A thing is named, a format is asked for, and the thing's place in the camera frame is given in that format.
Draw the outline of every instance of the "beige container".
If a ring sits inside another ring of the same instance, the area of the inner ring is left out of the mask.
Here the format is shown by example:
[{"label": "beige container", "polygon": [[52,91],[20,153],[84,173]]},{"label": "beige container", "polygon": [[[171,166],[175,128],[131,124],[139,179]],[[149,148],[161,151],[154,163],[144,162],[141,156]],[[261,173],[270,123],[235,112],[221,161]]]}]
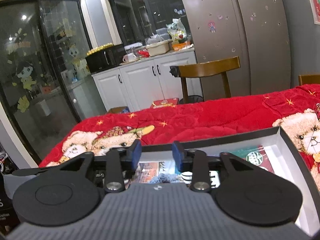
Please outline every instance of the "beige container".
[{"label": "beige container", "polygon": [[150,57],[165,54],[167,51],[169,51],[169,43],[168,41],[160,41],[147,45],[146,49],[148,50]]}]

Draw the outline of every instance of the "black trash bag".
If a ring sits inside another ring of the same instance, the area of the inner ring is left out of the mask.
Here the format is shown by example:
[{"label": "black trash bag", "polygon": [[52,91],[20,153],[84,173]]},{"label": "black trash bag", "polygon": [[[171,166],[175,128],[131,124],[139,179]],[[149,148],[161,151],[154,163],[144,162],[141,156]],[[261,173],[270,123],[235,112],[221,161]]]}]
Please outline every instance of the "black trash bag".
[{"label": "black trash bag", "polygon": [[[188,104],[193,104],[193,103],[200,103],[200,102],[204,102],[203,97],[201,96],[188,96]],[[183,99],[181,99],[178,103],[178,105],[182,105],[183,104]]]}]

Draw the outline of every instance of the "red box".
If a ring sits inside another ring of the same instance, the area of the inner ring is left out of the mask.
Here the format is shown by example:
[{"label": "red box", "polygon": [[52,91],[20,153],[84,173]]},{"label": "red box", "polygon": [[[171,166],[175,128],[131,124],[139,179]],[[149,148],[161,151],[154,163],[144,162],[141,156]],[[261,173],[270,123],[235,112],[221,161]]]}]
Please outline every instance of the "red box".
[{"label": "red box", "polygon": [[176,106],[178,104],[179,98],[170,98],[165,100],[153,101],[150,108],[161,108],[165,106]]}]

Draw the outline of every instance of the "mug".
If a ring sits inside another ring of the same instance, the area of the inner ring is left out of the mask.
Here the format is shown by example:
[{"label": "mug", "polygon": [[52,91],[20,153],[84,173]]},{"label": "mug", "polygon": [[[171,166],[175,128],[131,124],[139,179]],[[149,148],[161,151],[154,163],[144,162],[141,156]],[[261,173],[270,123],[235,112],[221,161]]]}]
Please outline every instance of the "mug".
[{"label": "mug", "polygon": [[136,59],[137,59],[136,55],[134,55],[133,53],[129,53],[127,55],[124,55],[122,61],[124,63],[127,63],[127,62],[135,61]]}]

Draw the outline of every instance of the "plush blanket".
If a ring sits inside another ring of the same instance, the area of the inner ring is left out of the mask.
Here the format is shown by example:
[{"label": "plush blanket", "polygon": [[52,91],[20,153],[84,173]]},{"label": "plush blanket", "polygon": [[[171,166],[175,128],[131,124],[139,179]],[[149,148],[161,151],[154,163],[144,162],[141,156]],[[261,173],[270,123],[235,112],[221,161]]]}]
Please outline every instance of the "plush blanket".
[{"label": "plush blanket", "polygon": [[86,151],[103,155],[111,147],[129,146],[137,138],[143,145],[166,144],[281,125],[301,152],[320,189],[318,103],[320,85],[314,84],[264,95],[92,117],[77,124],[40,167],[58,165]]}]

